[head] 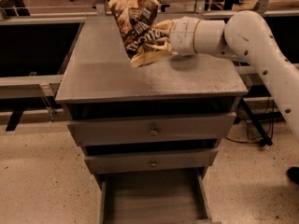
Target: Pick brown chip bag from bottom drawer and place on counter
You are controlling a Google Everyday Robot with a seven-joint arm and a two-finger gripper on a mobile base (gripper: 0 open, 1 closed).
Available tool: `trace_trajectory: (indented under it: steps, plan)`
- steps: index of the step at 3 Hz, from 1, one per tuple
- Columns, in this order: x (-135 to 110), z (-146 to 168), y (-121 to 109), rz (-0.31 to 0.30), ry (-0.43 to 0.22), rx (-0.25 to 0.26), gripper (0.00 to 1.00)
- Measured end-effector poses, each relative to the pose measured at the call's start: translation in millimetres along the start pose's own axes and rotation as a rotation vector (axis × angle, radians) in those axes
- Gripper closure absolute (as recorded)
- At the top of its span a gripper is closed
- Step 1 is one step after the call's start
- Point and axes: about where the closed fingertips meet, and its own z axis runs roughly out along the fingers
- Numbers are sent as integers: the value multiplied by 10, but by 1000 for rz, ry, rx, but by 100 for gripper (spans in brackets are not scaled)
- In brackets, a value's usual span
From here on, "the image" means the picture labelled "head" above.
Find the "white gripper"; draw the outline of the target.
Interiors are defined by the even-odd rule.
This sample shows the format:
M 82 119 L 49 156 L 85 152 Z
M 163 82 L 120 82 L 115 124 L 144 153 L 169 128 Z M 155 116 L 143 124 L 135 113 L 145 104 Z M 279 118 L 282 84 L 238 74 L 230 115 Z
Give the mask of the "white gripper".
M 144 56 L 148 59 L 162 59 L 176 53 L 183 56 L 194 55 L 194 35 L 199 22 L 197 18 L 183 17 L 154 24 L 154 29 L 169 36 L 171 44 L 168 41 L 146 43 L 142 49 Z

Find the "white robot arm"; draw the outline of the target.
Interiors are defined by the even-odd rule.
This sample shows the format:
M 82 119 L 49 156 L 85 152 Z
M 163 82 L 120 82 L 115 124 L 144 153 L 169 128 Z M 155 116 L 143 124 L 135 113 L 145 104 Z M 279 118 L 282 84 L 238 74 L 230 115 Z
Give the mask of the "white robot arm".
M 299 70 L 289 62 L 264 18 L 241 11 L 228 21 L 183 17 L 164 21 L 165 38 L 146 45 L 177 55 L 209 54 L 248 63 L 263 81 L 287 121 L 299 137 Z

